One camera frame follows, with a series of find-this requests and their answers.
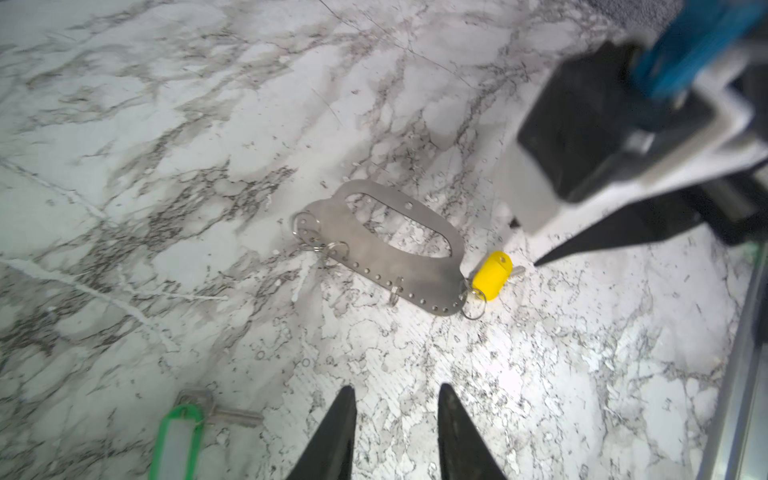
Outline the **green capped key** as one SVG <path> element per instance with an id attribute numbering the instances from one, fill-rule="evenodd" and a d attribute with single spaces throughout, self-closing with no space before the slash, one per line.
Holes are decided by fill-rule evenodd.
<path id="1" fill-rule="evenodd" d="M 224 408 L 209 389 L 181 390 L 159 424 L 148 479 L 194 479 L 205 426 L 215 422 L 255 428 L 263 423 L 263 416 Z"/>

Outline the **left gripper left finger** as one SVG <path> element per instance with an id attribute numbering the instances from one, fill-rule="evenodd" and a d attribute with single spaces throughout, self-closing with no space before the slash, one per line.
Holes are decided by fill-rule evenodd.
<path id="1" fill-rule="evenodd" d="M 342 387 L 287 480 L 349 480 L 356 429 L 354 388 Z"/>

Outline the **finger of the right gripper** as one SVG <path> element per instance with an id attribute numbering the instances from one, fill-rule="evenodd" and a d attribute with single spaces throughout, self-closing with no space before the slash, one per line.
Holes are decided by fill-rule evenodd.
<path id="1" fill-rule="evenodd" d="M 611 213 L 534 262 L 535 267 L 576 254 L 668 240 L 702 223 L 681 193 L 647 198 Z"/>

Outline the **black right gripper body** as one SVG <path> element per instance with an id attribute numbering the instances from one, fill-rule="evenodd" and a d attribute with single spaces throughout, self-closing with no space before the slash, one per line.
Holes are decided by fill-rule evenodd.
<path id="1" fill-rule="evenodd" d="M 715 236 L 729 246 L 767 240 L 767 162 L 682 191 Z"/>

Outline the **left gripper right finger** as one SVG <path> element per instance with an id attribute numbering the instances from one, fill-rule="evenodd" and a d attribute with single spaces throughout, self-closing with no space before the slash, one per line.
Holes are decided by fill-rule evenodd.
<path id="1" fill-rule="evenodd" d="M 507 479 L 448 383 L 440 387 L 437 424 L 442 480 Z"/>

